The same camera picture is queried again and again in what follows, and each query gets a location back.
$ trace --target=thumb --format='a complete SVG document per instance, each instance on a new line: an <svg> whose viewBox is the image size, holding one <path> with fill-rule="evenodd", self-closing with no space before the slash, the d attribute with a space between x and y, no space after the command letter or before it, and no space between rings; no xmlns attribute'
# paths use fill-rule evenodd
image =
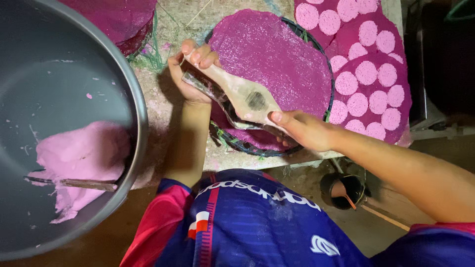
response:
<svg viewBox="0 0 475 267"><path fill-rule="evenodd" d="M290 134L298 133L305 126L292 116L291 111L274 111L271 114L271 120L280 127L285 128Z"/></svg>

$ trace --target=red sleeve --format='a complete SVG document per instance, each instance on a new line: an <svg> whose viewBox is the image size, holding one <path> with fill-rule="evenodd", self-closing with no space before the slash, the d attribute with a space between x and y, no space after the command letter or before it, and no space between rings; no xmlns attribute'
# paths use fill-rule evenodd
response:
<svg viewBox="0 0 475 267"><path fill-rule="evenodd" d="M158 195L147 207L120 267L154 264L190 208L193 202L190 192L189 187L178 181L161 180Z"/></svg>
<svg viewBox="0 0 475 267"><path fill-rule="evenodd" d="M425 228L447 228L475 235L475 222L438 222L436 224L414 224L410 232Z"/></svg>

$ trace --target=logo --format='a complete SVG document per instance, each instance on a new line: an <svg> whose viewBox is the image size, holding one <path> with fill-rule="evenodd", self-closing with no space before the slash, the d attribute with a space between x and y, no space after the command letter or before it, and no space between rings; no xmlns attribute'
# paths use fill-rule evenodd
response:
<svg viewBox="0 0 475 267"><path fill-rule="evenodd" d="M310 250L313 253L325 253L328 256L339 255L340 252L336 246L320 236L312 236L312 246Z"/></svg>

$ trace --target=stick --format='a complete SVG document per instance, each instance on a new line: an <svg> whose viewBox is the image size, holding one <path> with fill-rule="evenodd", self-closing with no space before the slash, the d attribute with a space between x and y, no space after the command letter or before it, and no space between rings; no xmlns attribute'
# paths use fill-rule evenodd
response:
<svg viewBox="0 0 475 267"><path fill-rule="evenodd" d="M206 5L198 12L198 14L196 14L195 17L193 17L193 18L188 22L188 24L185 26L185 28L188 27L188 25L196 19L196 17L203 11L203 9L205 9L205 7L206 7L209 3L211 3L211 1L213 1L213 0L209 0L208 3L206 3Z"/></svg>

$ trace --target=fingernail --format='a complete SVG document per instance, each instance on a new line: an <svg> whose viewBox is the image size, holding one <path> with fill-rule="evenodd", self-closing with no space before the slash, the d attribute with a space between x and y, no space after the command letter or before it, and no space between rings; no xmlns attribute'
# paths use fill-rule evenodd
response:
<svg viewBox="0 0 475 267"><path fill-rule="evenodd" d="M275 122L280 122L280 120L282 120L282 112L280 111L274 111L272 113L272 119L275 121Z"/></svg>

